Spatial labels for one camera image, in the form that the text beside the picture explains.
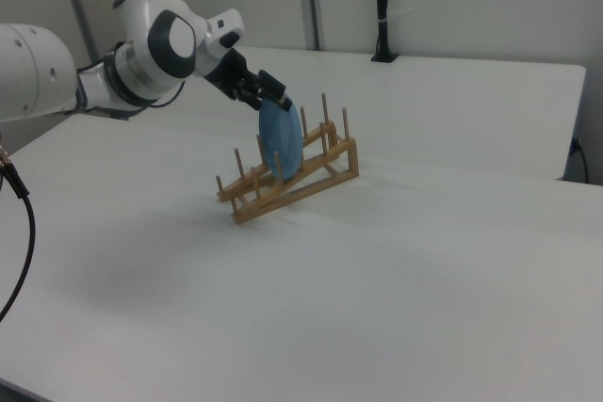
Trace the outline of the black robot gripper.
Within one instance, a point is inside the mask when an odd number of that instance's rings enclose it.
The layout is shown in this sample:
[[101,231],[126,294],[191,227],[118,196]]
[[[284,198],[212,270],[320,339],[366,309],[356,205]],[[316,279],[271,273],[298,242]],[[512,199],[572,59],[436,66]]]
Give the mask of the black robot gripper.
[[231,100],[240,101],[255,111],[261,109],[263,98],[273,101],[285,112],[293,105],[282,82],[264,70],[257,75],[251,72],[246,58],[236,49],[228,51],[204,79]]

